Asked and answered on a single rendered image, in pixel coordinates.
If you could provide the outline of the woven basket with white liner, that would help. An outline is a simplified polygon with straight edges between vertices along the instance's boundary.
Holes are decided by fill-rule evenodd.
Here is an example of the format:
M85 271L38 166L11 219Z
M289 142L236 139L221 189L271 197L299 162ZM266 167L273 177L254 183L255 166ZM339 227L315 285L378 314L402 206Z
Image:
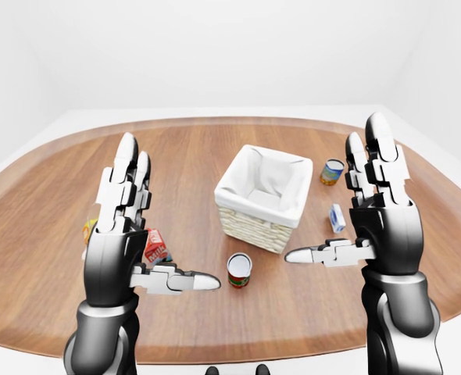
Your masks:
M312 176L311 159L244 145L214 190L223 232L281 254L301 221Z

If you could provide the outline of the blue and yellow tin can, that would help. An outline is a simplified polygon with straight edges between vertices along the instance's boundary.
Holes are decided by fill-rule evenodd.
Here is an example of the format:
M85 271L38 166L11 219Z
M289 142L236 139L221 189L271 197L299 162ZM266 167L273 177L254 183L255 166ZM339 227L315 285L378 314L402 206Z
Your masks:
M335 185L343 173L345 164L340 159L328 159L320 174L320 182L327 186Z

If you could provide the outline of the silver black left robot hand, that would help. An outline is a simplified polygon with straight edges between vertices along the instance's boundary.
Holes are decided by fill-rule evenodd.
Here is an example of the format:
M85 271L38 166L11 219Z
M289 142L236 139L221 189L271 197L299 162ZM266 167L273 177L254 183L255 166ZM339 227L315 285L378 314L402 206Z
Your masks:
M84 263L84 286L90 305L122 304L135 288L151 295L183 291L215 291L221 283L211 274L183 271L167 263L148 268L142 261L148 230L142 216L152 194L148 189L151 163L138 149L133 134L125 133L113 166L106 167L96 198L98 221L89 238Z

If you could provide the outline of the red and green tin can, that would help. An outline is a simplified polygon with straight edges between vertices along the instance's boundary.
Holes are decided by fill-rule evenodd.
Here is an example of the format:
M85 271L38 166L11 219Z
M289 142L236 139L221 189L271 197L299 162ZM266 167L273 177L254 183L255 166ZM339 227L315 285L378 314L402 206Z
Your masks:
M233 288L247 286L251 272L252 260L245 253L235 253L227 260L227 277Z

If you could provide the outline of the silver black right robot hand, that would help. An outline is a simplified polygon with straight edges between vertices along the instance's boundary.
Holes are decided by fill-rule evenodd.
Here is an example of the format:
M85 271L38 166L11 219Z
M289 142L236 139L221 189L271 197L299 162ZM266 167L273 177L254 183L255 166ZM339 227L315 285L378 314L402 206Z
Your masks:
M384 275L415 274L423 254L419 210L406 193L410 178L402 146L395 143L384 115L373 113L365 136L352 132L345 142L345 183L354 192L350 219L356 240L327 239L324 244L289 251L288 263L354 266L364 260Z

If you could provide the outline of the orange and yellow box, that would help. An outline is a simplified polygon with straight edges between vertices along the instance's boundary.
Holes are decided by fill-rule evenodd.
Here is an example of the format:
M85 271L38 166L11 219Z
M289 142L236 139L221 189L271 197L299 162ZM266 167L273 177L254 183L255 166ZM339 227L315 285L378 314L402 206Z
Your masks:
M98 219L95 218L95 219L89 219L87 220L87 222L83 225L83 228L82 228L82 234L84 236L84 244L85 245L88 245L88 242L89 242L89 239L90 239L90 236L91 236L91 232L93 231L93 228L95 226L95 224L98 222Z

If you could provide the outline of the blue and white milk carton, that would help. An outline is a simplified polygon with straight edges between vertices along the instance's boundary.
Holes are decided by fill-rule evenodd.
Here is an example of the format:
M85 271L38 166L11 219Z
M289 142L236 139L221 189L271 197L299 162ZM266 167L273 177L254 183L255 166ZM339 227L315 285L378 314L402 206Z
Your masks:
M346 221L339 204L334 203L331 205L328 217L334 233L341 233L346 228Z

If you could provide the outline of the red and white carton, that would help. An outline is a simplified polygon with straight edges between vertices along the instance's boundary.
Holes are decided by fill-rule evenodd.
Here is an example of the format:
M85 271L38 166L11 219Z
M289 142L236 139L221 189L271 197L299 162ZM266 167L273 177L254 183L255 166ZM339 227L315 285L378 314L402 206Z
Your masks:
M144 256L150 266L173 261L173 257L167 249L162 235L155 228L148 228L148 238L144 250Z

